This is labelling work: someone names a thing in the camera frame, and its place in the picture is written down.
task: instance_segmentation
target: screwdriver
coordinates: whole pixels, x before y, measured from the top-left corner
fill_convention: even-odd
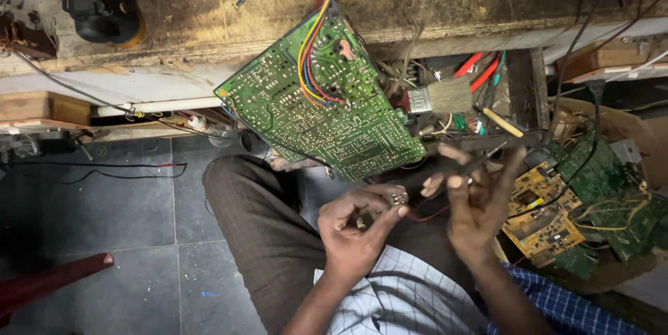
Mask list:
[[[487,162],[487,160],[490,160],[492,158],[492,155],[496,154],[496,152],[499,151],[501,148],[503,148],[503,146],[505,146],[507,143],[508,142],[501,143],[498,147],[496,147],[494,150],[491,150],[490,152],[487,152],[485,155],[483,155],[483,156],[481,156],[477,159],[471,160],[470,162],[467,162],[464,165],[460,165],[456,169],[456,171],[457,171],[456,174],[458,176],[461,176],[461,177],[467,177],[467,176],[471,175],[471,173],[473,173],[474,170],[482,168],[482,166]],[[469,184],[471,184],[472,181],[473,181],[472,178],[468,179]],[[434,194],[430,195],[429,197],[422,197],[422,199],[419,200],[418,203],[416,203],[414,205],[414,208],[417,209],[417,208],[421,207],[425,203],[427,203],[427,202],[435,199],[439,195],[443,194],[443,192],[445,192],[445,188],[444,188],[443,185],[441,185],[441,186],[438,187],[438,189],[436,189],[436,192],[434,192]]]

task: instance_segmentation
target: white cable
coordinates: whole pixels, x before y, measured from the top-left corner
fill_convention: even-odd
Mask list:
[[[625,72],[625,73],[622,73],[622,74],[620,74],[620,75],[618,75],[618,76],[616,76],[616,77],[612,77],[612,78],[610,78],[609,80],[606,80],[605,82],[610,82],[610,81],[612,81],[612,80],[616,80],[617,78],[622,78],[624,75],[629,75],[629,74],[631,74],[631,73],[635,73],[635,72],[637,72],[637,71],[640,70],[640,69],[643,69],[643,68],[645,68],[645,67],[647,67],[647,66],[650,66],[650,65],[654,64],[655,62],[659,61],[661,58],[663,58],[663,57],[666,56],[667,54],[668,54],[668,51],[665,51],[664,53],[658,55],[657,57],[655,57],[655,58],[652,59],[651,61],[647,62],[647,64],[643,64],[643,65],[641,65],[641,66],[638,66],[638,67],[636,67],[635,69],[631,70],[630,72]]]

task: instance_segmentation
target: wooden handle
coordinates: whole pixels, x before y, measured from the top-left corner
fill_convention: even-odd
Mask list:
[[[508,133],[516,136],[517,138],[520,138],[521,136],[524,135],[524,133],[522,133],[519,129],[517,129],[515,126],[512,126],[511,124],[508,124],[503,118],[499,117],[496,113],[492,112],[491,110],[485,108],[482,110],[482,112],[485,114],[485,116],[489,117],[490,120],[496,122],[498,126],[501,126]]]

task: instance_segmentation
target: wire bundle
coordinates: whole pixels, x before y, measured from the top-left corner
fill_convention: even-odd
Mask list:
[[[315,40],[315,37],[317,36],[318,32],[323,26],[323,23],[325,21],[325,14],[331,1],[332,0],[323,1],[323,5],[320,7],[320,12],[316,17],[313,26],[311,26],[311,30],[307,34],[306,39],[302,43],[301,49],[299,49],[299,55],[297,56],[297,62],[299,63],[298,65],[299,83],[301,85],[301,90],[304,93],[304,96],[306,96],[306,99],[308,99],[312,104],[321,106],[323,108],[332,106],[332,104],[328,102],[328,100],[334,102],[345,101],[342,99],[336,99],[332,98],[331,96],[328,96],[324,91],[320,89],[320,87],[318,87],[311,73],[311,60],[309,59],[309,57],[311,56],[311,49],[313,48],[313,41]],[[316,93],[314,93],[314,88],[322,96],[316,95]]]

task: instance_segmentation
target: blue tiled floor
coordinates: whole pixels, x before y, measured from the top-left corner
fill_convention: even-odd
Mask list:
[[[252,153],[264,157],[266,144],[255,142]],[[0,279],[98,252],[111,252],[116,265],[16,311],[0,335],[264,334],[221,230],[205,208],[200,180],[211,160],[245,153],[241,146],[221,150],[206,138],[187,136],[105,147],[96,162],[187,162],[188,169],[174,180],[94,175],[71,186],[4,177],[0,197],[9,200],[0,205]],[[47,159],[87,162],[81,151]],[[86,171],[45,167],[37,173],[67,180]],[[138,168],[120,174],[171,173]],[[324,168],[302,170],[297,177],[302,215],[313,225],[323,203],[354,187],[331,181]],[[203,296],[202,290],[218,296]]]

